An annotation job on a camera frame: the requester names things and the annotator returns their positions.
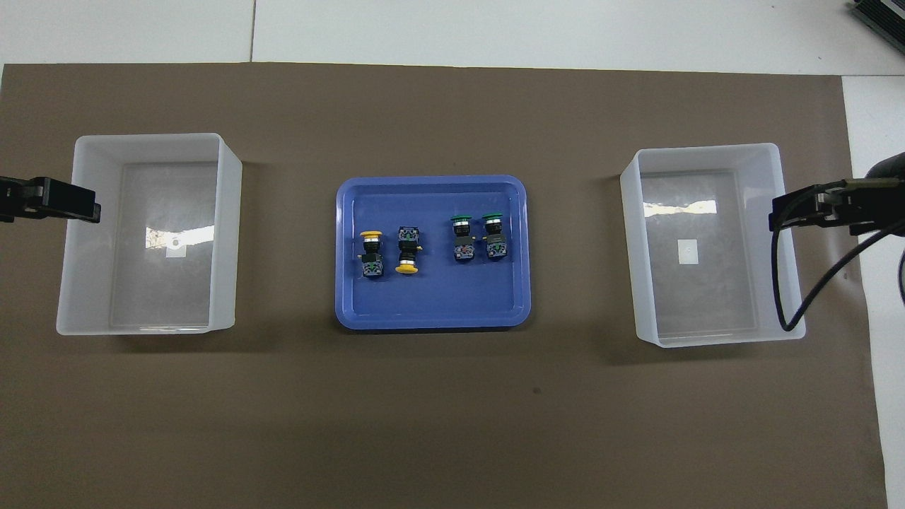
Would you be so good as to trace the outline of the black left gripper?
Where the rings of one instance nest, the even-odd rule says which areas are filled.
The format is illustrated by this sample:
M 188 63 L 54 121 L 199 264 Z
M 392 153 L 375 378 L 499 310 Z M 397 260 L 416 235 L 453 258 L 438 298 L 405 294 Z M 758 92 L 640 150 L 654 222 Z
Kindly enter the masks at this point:
M 38 205 L 32 212 L 26 210 L 25 191 L 32 187 L 31 203 Z M 87 209 L 55 209 L 46 206 L 88 206 Z M 1 222 L 13 223 L 17 217 L 55 217 L 66 220 L 99 223 L 101 205 L 95 204 L 95 192 L 88 188 L 55 180 L 51 177 L 35 177 L 31 180 L 1 177 Z

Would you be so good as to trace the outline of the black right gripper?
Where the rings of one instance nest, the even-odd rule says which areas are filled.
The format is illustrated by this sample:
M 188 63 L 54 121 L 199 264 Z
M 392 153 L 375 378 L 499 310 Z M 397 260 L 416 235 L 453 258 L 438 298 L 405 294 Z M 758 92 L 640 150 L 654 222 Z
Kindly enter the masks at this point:
M 840 228 L 851 235 L 867 234 L 903 219 L 904 153 L 882 159 L 861 178 L 844 178 L 826 186 L 807 186 L 772 199 L 772 229 Z M 818 197 L 834 197 L 834 206 Z

